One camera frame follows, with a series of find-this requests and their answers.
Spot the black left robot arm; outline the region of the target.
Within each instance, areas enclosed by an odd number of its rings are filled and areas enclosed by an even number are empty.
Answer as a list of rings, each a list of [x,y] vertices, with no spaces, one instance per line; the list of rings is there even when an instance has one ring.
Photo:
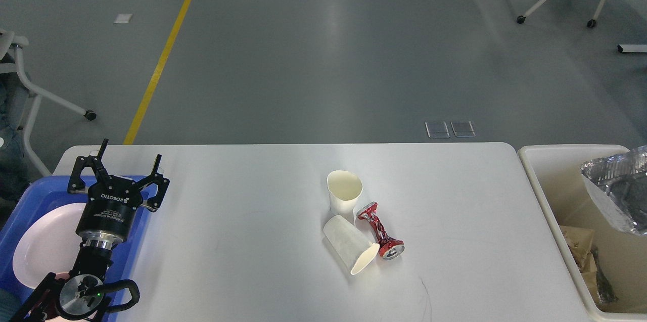
[[[109,283],[106,274],[113,250],[129,239],[138,209],[156,212],[170,182],[159,171],[160,154],[142,179],[109,174],[102,163],[108,142],[104,139],[96,154],[76,158],[67,184],[68,193],[87,195],[75,230],[81,241],[73,267],[67,278],[47,273],[11,321],[44,321],[49,309],[67,320],[101,321],[139,302],[136,282]]]

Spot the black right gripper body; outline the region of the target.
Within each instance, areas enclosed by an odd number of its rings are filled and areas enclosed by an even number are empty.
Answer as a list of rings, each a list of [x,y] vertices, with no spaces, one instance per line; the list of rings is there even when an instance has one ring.
[[[646,216],[646,179],[628,178],[620,181],[621,203],[631,216]]]

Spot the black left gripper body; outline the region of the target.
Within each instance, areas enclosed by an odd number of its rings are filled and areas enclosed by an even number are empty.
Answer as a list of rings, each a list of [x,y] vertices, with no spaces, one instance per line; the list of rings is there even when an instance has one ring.
[[[105,186],[88,188],[88,201],[83,209],[75,233],[84,241],[99,233],[113,237],[114,244],[129,239],[136,210],[143,204],[141,192],[128,191],[126,194],[109,194]]]

